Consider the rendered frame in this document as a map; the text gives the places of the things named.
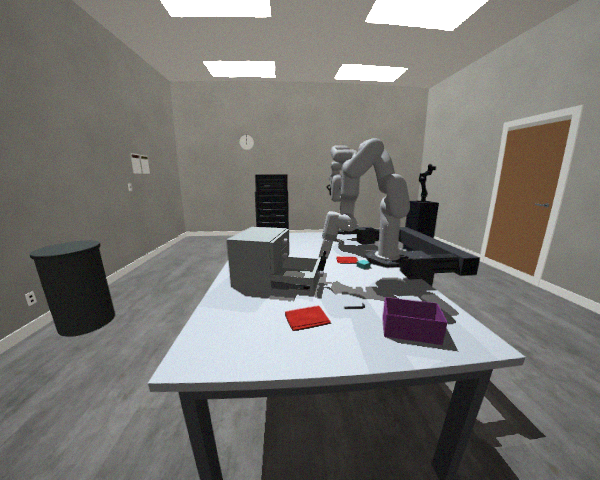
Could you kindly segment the purple open-top box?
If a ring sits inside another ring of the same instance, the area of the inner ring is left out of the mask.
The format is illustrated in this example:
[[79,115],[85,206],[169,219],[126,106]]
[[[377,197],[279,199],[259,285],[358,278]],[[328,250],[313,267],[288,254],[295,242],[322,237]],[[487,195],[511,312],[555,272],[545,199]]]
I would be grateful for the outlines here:
[[385,297],[385,311],[384,337],[443,345],[448,322],[438,303]]

